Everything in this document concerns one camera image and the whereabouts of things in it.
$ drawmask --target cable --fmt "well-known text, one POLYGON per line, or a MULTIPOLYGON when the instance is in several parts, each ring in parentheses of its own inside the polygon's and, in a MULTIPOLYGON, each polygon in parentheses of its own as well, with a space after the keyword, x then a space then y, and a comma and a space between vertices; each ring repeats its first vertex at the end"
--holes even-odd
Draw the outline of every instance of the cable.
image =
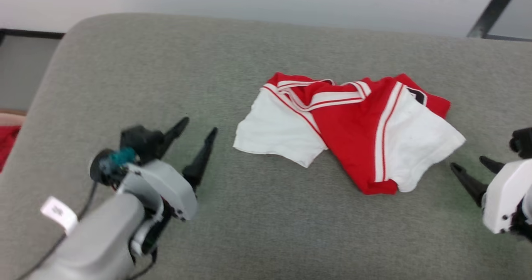
POLYGON ((144 274, 148 273, 148 271, 153 268, 153 266, 155 265, 155 262, 157 261, 157 248, 155 248, 155 250, 153 250, 152 252, 152 263, 150 263, 145 269, 143 269, 142 271, 138 272, 137 274, 134 274, 133 276, 131 276, 131 278, 128 278, 128 280, 135 280, 137 278, 139 278, 140 276, 143 276, 144 274))
MULTIPOLYGON (((89 197, 87 199, 87 202, 85 202, 85 206, 82 208, 82 210, 78 214, 78 219, 80 221, 85 216, 87 211, 89 210, 89 207, 91 206, 91 203, 93 202, 94 193, 96 192, 96 188, 97 187, 98 187, 98 183, 97 182, 93 182, 93 187, 91 188, 91 192, 89 193, 89 197)), ((57 240, 57 242, 55 242, 55 244, 50 248, 50 250, 48 250, 48 252, 46 252, 46 254, 43 257, 41 257, 41 259, 37 263, 35 263, 35 265, 32 266, 31 269, 28 269, 24 274, 22 274, 21 276, 19 276, 15 280, 22 280, 22 279, 28 277, 32 272, 35 272, 36 269, 40 268, 41 265, 46 261, 46 259, 48 259, 48 257, 50 257, 50 255, 52 255, 54 253, 55 249, 57 249, 57 247, 59 247, 59 245, 61 244, 61 242, 64 241, 65 238, 67 238, 67 235, 63 233, 61 235, 61 237, 57 240)))

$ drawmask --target black patch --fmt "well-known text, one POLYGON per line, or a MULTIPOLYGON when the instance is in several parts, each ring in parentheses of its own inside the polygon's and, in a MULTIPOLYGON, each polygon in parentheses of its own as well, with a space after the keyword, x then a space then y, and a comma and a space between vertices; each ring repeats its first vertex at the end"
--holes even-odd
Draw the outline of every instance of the black patch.
POLYGON ((412 89, 410 87, 407 87, 407 88, 408 88, 408 91, 410 91, 410 94, 412 94, 420 104, 422 105, 427 104, 427 95, 425 95, 422 91, 419 91, 417 89, 412 89))

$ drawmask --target red fabric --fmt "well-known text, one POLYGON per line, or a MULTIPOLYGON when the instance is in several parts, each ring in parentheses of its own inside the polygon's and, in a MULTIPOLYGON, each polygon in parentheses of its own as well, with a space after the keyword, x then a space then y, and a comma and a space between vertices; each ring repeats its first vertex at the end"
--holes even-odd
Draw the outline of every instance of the red fabric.
POLYGON ((314 80, 304 76, 289 76, 279 72, 268 81, 268 84, 274 85, 277 89, 289 88, 297 95, 294 98, 293 95, 283 90, 277 91, 278 95, 288 96, 294 104, 302 102, 304 106, 309 106, 312 103, 318 106, 336 102, 334 106, 322 106, 308 110, 312 113, 315 124, 319 129, 319 135, 363 193, 395 194, 397 184, 394 181, 390 181, 391 179, 375 182, 376 173, 374 168, 377 125, 386 103, 390 99, 392 90, 397 87, 397 83, 406 85, 412 95, 417 95, 418 98, 416 100, 418 102, 424 104, 429 110, 442 118, 445 118, 451 103, 439 96, 428 94, 406 74, 401 74, 396 78, 384 78, 377 82, 365 78, 357 83, 357 86, 354 83, 336 85, 330 80, 314 80), (416 90, 421 91, 423 94, 419 95, 416 90), (342 95, 328 94, 349 92, 359 92, 360 96, 358 98, 349 96, 344 99, 335 99, 335 96, 342 95), (313 98, 320 93, 323 93, 322 96, 326 95, 325 98, 328 98, 328 100, 315 102, 313 98))
POLYGON ((20 126, 0 126, 0 172, 4 169, 5 161, 15 145, 20 126))

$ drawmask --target couch cushion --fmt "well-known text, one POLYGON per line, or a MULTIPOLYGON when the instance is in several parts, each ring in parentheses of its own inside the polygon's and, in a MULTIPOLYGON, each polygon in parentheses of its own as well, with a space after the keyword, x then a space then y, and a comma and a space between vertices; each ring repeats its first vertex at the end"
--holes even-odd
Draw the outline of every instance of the couch cushion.
MULTIPOLYGON (((61 234, 39 213, 48 195, 80 210, 99 150, 122 128, 190 124, 165 161, 181 170, 219 135, 194 221, 173 221, 146 276, 172 278, 523 279, 532 246, 493 235, 451 173, 486 181, 477 161, 517 156, 532 121, 532 45, 277 23, 105 15, 59 44, 0 183, 0 270, 13 279, 61 234), (310 168, 232 148, 237 123, 276 71, 339 83, 406 73, 452 102, 468 142, 411 193, 365 196, 325 151, 310 168)), ((111 195, 100 187, 95 204, 111 195)))

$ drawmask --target sleeve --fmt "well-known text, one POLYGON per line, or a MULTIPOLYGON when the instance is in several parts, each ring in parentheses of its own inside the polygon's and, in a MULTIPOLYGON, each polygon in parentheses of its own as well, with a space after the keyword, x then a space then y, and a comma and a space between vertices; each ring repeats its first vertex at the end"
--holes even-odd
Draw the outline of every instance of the sleeve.
POLYGON ((304 117, 265 88, 238 124, 233 147, 259 155, 281 155, 308 167, 327 146, 304 117))
POLYGON ((423 174, 466 141, 442 117, 403 89, 385 126, 386 176, 401 192, 412 191, 423 174))

